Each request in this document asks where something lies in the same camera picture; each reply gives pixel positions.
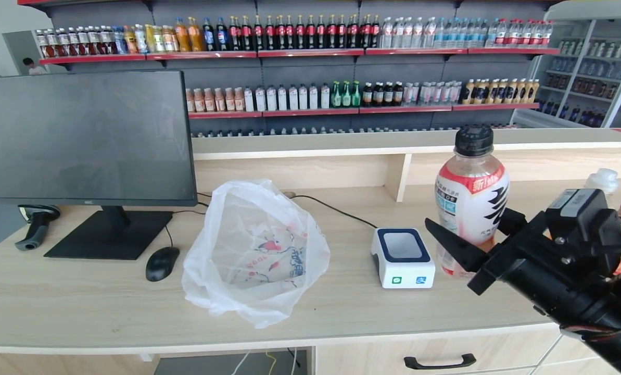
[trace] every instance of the computer monitor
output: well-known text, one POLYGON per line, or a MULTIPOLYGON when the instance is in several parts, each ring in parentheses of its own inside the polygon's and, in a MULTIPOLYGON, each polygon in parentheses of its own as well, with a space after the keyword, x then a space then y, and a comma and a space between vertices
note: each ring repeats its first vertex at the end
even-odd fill
POLYGON ((0 203, 98 205, 45 256, 136 259, 195 206, 183 73, 0 78, 0 203))

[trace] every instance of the drawer handle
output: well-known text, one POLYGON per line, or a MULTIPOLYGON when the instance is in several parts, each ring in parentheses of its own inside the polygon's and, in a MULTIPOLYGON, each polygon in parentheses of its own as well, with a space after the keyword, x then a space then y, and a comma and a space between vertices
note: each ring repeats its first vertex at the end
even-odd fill
POLYGON ((405 361, 405 367, 412 368, 412 370, 443 370, 446 368, 461 368, 472 366, 477 363, 477 358, 475 358, 474 354, 467 353, 461 356, 463 361, 461 363, 457 363, 456 365, 441 365, 441 366, 424 366, 421 365, 417 358, 414 357, 405 357, 403 361, 405 361))

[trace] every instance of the monitor stand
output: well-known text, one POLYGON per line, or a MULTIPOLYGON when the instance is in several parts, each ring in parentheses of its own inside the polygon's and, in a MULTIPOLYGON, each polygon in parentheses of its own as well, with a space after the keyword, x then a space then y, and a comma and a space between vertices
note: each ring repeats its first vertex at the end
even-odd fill
POLYGON ((171 219, 170 211, 125 212, 121 206, 103 206, 44 256, 135 260, 171 219))

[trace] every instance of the plastic bag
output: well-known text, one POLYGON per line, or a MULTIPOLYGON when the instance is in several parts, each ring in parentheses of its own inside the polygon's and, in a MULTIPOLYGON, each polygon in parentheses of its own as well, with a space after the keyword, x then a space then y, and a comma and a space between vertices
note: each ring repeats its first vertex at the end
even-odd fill
POLYGON ((265 328, 289 317, 328 267, 329 246, 308 212, 270 180, 230 181, 213 191, 182 285, 211 315, 233 310, 265 328))

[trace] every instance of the floor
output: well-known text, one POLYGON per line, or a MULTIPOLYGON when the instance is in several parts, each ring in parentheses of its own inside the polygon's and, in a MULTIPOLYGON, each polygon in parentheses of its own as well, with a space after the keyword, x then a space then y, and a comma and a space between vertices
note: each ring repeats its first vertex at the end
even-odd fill
MULTIPOLYGON (((26 225, 23 217, 15 205, 0 204, 0 242, 12 233, 26 225)), ((273 361, 264 353, 253 353, 246 358, 238 373, 269 373, 270 375, 286 375, 292 372, 292 358, 289 352, 272 353, 276 358, 273 370, 270 372, 273 361)), ((204 356, 192 358, 165 358, 160 361, 155 375, 213 375, 213 373, 234 372, 236 365, 243 355, 204 356)), ((306 352, 298 352, 296 375, 306 375, 306 352)))

